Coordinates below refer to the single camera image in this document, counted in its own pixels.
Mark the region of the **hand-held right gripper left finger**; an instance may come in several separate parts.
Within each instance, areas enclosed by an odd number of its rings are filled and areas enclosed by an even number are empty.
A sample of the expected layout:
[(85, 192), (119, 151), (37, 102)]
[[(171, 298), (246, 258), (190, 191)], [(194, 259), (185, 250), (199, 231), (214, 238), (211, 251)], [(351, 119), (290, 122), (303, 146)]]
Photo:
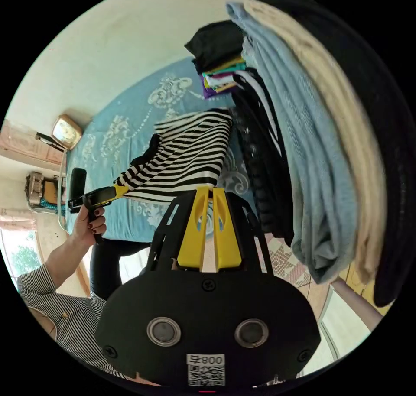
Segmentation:
[(205, 252), (208, 187), (196, 190), (177, 263), (184, 269), (201, 269)]

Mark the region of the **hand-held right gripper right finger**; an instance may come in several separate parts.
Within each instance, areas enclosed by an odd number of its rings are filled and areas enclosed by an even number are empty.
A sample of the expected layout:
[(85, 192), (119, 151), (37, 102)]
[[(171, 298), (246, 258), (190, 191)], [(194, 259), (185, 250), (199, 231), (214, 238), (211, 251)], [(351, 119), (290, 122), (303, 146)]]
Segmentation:
[(228, 207), (226, 192), (222, 188), (214, 188), (212, 194), (216, 269), (238, 268), (242, 259)]

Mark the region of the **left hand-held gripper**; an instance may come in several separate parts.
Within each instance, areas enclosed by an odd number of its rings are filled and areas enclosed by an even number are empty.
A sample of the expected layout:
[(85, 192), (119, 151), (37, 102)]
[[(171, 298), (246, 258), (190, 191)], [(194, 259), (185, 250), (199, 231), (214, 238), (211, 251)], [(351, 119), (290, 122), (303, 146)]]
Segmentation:
[(112, 188), (99, 188), (88, 193), (84, 193), (83, 188), (74, 188), (70, 191), (67, 205), (71, 214), (77, 214), (82, 206), (88, 211), (89, 222), (97, 219), (95, 210), (105, 207), (113, 200), (122, 198), (128, 193), (129, 187), (114, 184)]

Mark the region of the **person's left hand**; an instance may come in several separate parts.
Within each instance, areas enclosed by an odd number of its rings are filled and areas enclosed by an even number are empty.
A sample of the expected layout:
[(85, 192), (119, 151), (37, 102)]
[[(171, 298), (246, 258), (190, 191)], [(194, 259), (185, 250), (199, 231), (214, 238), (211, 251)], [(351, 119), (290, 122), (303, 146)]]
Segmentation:
[(92, 214), (89, 211), (84, 205), (81, 207), (71, 234), (76, 244), (85, 247), (94, 245), (106, 231), (104, 208), (98, 207)]

